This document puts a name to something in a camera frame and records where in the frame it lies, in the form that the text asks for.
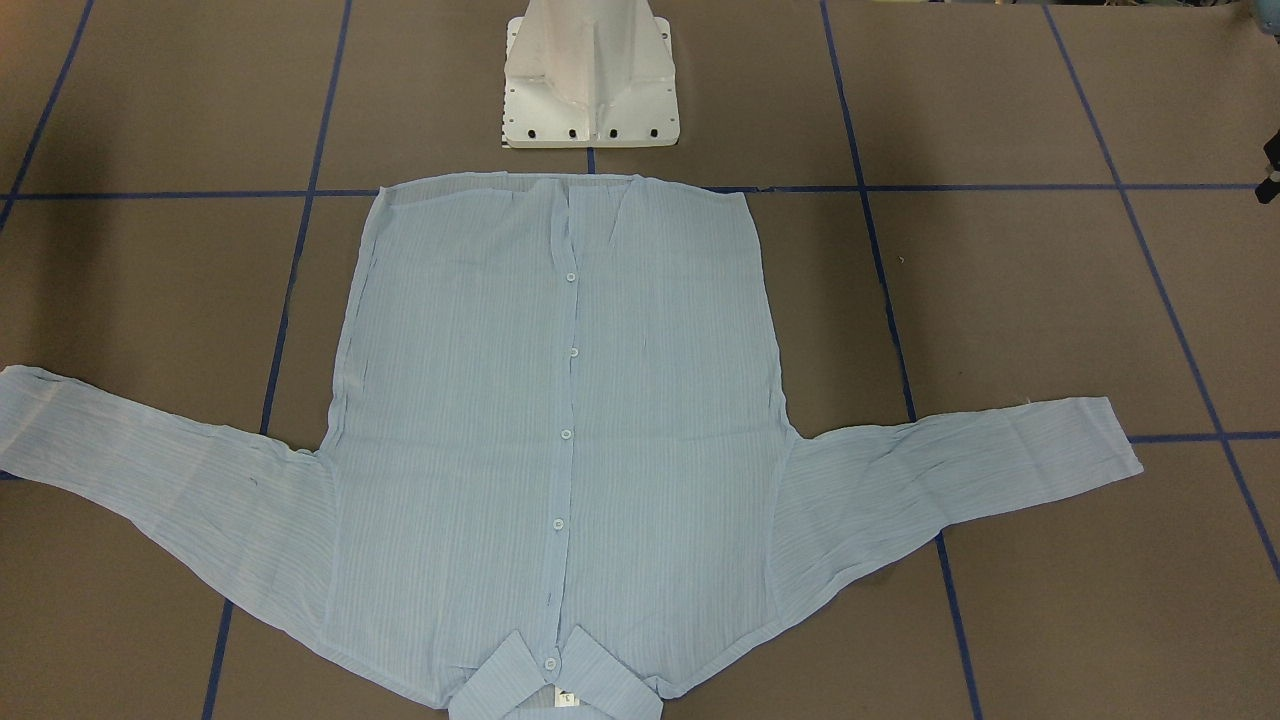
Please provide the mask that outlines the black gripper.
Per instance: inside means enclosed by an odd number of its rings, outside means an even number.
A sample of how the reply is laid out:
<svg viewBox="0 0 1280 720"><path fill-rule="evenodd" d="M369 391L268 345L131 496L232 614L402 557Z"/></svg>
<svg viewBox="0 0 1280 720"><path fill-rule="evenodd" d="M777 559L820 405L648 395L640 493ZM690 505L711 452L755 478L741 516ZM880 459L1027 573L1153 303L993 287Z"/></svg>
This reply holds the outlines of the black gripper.
<svg viewBox="0 0 1280 720"><path fill-rule="evenodd" d="M1280 190L1280 132L1276 131L1262 146L1267 160L1266 177L1256 186L1256 200L1260 204L1270 204L1279 196Z"/></svg>

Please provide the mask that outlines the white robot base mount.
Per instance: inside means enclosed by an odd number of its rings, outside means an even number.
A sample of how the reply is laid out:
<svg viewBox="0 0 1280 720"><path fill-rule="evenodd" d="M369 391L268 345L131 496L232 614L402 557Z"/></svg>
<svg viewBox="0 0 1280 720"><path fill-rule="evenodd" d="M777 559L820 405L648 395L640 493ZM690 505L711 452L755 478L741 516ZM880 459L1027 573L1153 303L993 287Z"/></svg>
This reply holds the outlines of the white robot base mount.
<svg viewBox="0 0 1280 720"><path fill-rule="evenodd" d="M500 142L648 149L678 142L672 31L648 1L531 1L506 27Z"/></svg>

